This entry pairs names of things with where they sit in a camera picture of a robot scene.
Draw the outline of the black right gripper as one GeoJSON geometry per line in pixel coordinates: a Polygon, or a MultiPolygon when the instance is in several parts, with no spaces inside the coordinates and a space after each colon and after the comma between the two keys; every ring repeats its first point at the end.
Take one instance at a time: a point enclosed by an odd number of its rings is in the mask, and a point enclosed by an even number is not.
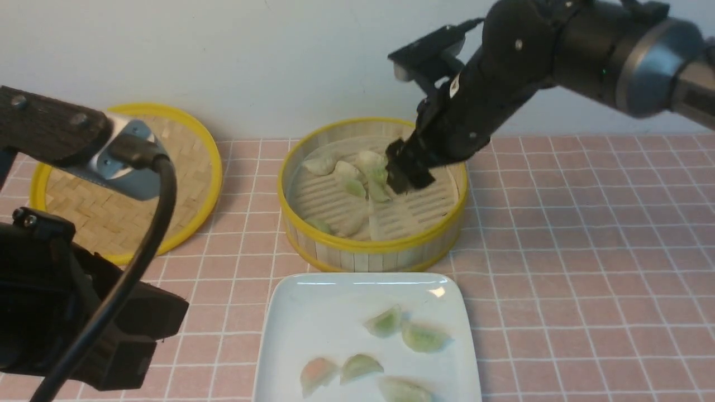
{"type": "Polygon", "coordinates": [[[554,36],[485,36],[418,125],[417,139],[385,149],[387,185],[396,194],[436,181],[430,168],[469,159],[551,79],[554,36]]]}

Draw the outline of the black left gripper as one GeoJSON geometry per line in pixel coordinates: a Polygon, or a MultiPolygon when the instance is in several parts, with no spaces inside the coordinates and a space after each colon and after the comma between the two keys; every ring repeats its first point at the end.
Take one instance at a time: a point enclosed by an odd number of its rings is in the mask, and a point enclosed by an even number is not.
{"type": "MultiPolygon", "coordinates": [[[[75,226],[17,208],[1,229],[1,368],[44,377],[79,336],[122,270],[74,244],[75,226]]],[[[158,341],[178,333],[184,298],[138,283],[71,374],[97,391],[139,389],[158,341]]]]}

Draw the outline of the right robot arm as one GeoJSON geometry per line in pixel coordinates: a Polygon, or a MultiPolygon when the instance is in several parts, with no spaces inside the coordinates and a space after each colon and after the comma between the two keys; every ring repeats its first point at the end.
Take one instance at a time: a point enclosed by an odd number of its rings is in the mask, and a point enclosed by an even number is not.
{"type": "Polygon", "coordinates": [[[713,129],[713,39],[663,2],[497,1],[392,52],[426,95],[413,134],[386,148],[398,194],[465,162],[536,92],[562,87],[633,118],[664,111],[713,129]]]}

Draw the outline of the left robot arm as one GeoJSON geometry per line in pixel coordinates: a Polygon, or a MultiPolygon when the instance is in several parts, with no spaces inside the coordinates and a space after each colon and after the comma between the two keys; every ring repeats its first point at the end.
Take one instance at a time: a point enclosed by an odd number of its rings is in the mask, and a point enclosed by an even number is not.
{"type": "Polygon", "coordinates": [[[28,207],[2,223],[2,372],[42,379],[31,400],[67,381],[139,389],[159,340],[176,335],[184,298],[141,278],[177,201],[174,165],[145,122],[2,87],[2,180],[19,154],[132,199],[158,199],[126,268],[74,241],[67,219],[28,207]]]}

